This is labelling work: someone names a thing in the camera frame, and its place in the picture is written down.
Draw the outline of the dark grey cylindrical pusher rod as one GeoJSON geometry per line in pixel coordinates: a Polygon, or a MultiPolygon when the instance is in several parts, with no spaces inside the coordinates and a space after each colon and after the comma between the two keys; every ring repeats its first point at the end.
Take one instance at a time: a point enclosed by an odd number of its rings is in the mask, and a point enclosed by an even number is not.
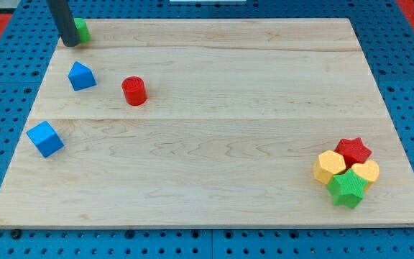
{"type": "Polygon", "coordinates": [[[66,47],[75,47],[81,43],[78,29],[67,0],[47,0],[59,36],[66,47]]]}

